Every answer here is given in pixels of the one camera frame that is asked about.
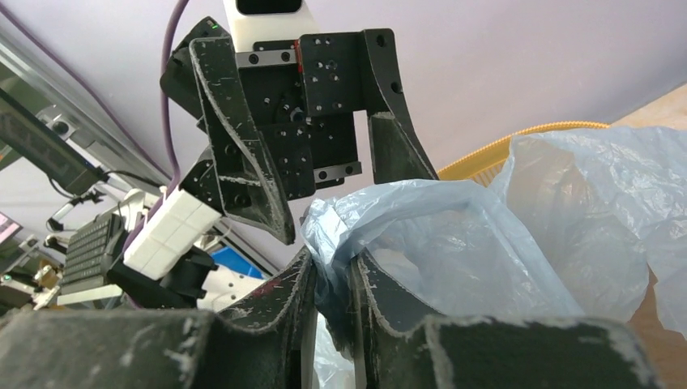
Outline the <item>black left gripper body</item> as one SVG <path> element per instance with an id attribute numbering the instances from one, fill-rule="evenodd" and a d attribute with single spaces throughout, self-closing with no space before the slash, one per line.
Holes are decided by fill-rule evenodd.
<path id="1" fill-rule="evenodd" d="M 189 44 L 196 38 L 228 35 L 213 18 L 201 19 L 172 51 L 160 77 L 167 97 L 196 119 L 205 134 Z M 297 40 L 266 41 L 255 43 L 253 51 L 237 53 L 245 97 L 275 160 L 287 200 L 343 185 L 346 176 L 361 173 L 352 112 L 309 115 L 296 47 Z"/>

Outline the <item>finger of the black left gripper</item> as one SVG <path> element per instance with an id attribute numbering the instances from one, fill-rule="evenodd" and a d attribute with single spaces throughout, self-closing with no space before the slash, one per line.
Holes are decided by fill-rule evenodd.
<path id="1" fill-rule="evenodd" d="M 293 244 L 292 214 L 275 162 L 250 112 L 231 37 L 196 38 L 189 49 L 222 212 L 285 245 Z"/>
<path id="2" fill-rule="evenodd" d="M 395 35 L 389 28 L 362 32 L 362 79 L 373 181 L 437 180 L 418 139 L 403 94 Z"/>

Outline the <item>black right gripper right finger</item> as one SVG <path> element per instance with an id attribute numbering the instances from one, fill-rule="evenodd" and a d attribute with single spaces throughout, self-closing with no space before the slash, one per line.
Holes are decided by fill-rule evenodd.
<path id="1" fill-rule="evenodd" d="M 368 253 L 349 271 L 359 388 L 660 388 L 638 337 L 597 318 L 438 313 Z"/>

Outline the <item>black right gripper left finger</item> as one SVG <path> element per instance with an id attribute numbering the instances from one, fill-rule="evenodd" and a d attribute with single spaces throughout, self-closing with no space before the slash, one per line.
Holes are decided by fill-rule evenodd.
<path id="1" fill-rule="evenodd" d="M 279 274 L 210 310 L 21 311 L 1 326 L 4 388 L 308 388 L 315 270 Z"/>

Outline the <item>yellow plastic trash bin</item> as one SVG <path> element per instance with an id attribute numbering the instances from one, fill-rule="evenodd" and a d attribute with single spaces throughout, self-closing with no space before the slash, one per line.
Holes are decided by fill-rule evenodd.
<path id="1" fill-rule="evenodd" d="M 441 170 L 495 192 L 586 314 L 628 323 L 686 385 L 686 133 L 551 123 Z"/>

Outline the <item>light blue plastic trash bag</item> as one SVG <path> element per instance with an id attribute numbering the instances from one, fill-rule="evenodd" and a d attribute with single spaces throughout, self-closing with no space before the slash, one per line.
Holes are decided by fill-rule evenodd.
<path id="1" fill-rule="evenodd" d="M 408 180 L 317 199 L 302 227 L 318 270 L 316 369 L 324 387 L 356 387 L 350 267 L 362 253 L 450 317 L 597 318 L 586 314 L 500 197 L 471 179 Z"/>

